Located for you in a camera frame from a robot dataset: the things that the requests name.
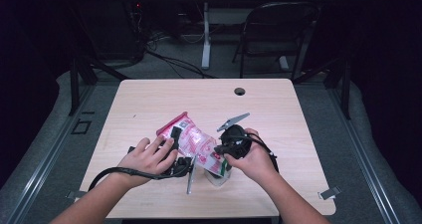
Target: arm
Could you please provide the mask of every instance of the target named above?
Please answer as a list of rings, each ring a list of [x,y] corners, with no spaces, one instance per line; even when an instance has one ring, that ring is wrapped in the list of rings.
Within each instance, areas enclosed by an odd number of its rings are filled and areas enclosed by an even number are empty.
[[[156,151],[162,141],[164,141],[164,138],[159,136],[148,146],[149,139],[144,138],[134,151],[121,160],[118,166],[133,168],[151,174],[162,173],[171,166],[177,156],[177,150],[173,150],[166,159],[162,160],[168,150],[170,150],[174,139],[168,139],[163,147]],[[103,223],[106,216],[128,190],[145,184],[149,180],[140,176],[112,173],[93,190],[89,191],[56,217],[52,223]]]
[[[255,130],[250,128],[246,128],[245,131],[258,135]],[[229,154],[226,154],[225,157],[230,165],[241,169],[268,193],[284,223],[328,223],[274,169],[268,153],[257,143],[252,143],[251,150],[243,159],[235,159]]]

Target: wooden tabletop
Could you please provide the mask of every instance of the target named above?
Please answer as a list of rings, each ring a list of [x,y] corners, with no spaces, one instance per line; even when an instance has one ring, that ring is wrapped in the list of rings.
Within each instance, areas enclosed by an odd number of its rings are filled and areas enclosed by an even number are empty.
[[[245,90],[238,96],[235,89]],[[97,147],[81,185],[88,190],[102,170],[116,166],[143,137],[183,112],[205,133],[227,118],[246,112],[238,124],[251,127],[278,156],[280,173],[323,215],[335,212],[331,199],[318,192],[328,189],[308,126],[290,80],[127,80],[115,95]],[[242,171],[216,187],[196,169],[192,194],[186,194],[188,176],[151,180],[130,190],[108,218],[225,218],[272,217],[279,213],[269,196]]]

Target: chair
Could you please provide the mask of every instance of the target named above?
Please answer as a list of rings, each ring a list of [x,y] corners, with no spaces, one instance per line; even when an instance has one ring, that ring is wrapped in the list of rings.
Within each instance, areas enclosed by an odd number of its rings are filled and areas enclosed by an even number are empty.
[[[304,42],[305,29],[317,19],[318,8],[308,2],[267,3],[248,15],[232,63],[241,54],[240,78],[247,57],[296,56],[291,80],[295,77]]]

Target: black cable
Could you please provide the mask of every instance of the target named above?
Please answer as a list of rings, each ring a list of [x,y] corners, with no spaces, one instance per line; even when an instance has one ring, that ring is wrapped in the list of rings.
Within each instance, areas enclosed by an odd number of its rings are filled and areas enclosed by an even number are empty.
[[[254,139],[251,137],[251,135],[257,137],[259,140]],[[261,147],[263,147],[266,152],[268,153],[268,155],[270,156],[271,161],[273,162],[273,166],[276,169],[277,172],[279,172],[279,165],[277,165],[277,161],[276,161],[276,155],[267,147],[267,145],[263,142],[263,140],[257,136],[254,133],[247,133],[247,136],[241,136],[241,135],[227,135],[225,137],[231,137],[231,138],[240,138],[240,139],[245,139],[245,140],[250,140],[250,141],[254,141],[256,142],[258,145],[260,145]]]
[[[154,179],[154,180],[161,180],[161,179],[165,179],[165,178],[170,178],[170,177],[177,177],[180,176],[183,173],[187,173],[189,171],[190,165],[186,165],[183,169],[181,169],[180,171],[170,174],[170,175],[163,175],[163,174],[151,174],[151,173],[146,173],[146,172],[142,172],[142,171],[138,171],[135,169],[131,169],[131,168],[126,168],[126,167],[111,167],[108,168],[102,172],[100,172],[96,178],[94,178],[93,182],[90,185],[90,188],[88,189],[88,191],[91,191],[94,187],[97,186],[97,183],[106,175],[113,173],[113,172],[120,172],[120,173],[126,173],[129,174],[130,176],[142,176],[142,177],[146,177],[146,178],[150,178],[150,179]]]
[[[146,53],[149,54],[149,55],[151,55],[151,56],[153,56],[153,57],[155,57],[155,58],[158,58],[158,59],[166,62],[167,64],[170,65],[170,67],[172,67],[172,65],[174,65],[176,67],[183,68],[183,69],[188,70],[188,71],[190,71],[192,73],[198,74],[198,75],[200,75],[202,77],[202,79],[205,79],[205,78],[216,79],[216,77],[214,77],[214,76],[211,76],[211,75],[208,75],[208,74],[203,73],[199,68],[197,68],[193,64],[190,64],[190,63],[187,63],[187,62],[184,62],[184,61],[175,59],[175,58],[164,57],[162,55],[156,54],[156,53],[151,52],[149,50],[146,50]]]

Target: wrist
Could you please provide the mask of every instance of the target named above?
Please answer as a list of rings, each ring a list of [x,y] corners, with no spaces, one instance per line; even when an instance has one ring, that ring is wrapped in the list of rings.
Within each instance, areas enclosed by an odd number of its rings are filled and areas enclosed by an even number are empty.
[[[276,170],[267,170],[264,172],[260,172],[259,176],[256,176],[252,179],[262,186],[268,183],[269,181],[273,179],[278,179],[280,177],[281,175]]]
[[[273,185],[280,185],[281,182],[285,182],[285,179],[277,171],[263,173],[263,175],[257,180],[257,183],[264,189]]]
[[[111,173],[106,178],[105,181],[109,182],[116,189],[127,192],[133,186],[130,184],[131,176],[126,173]]]

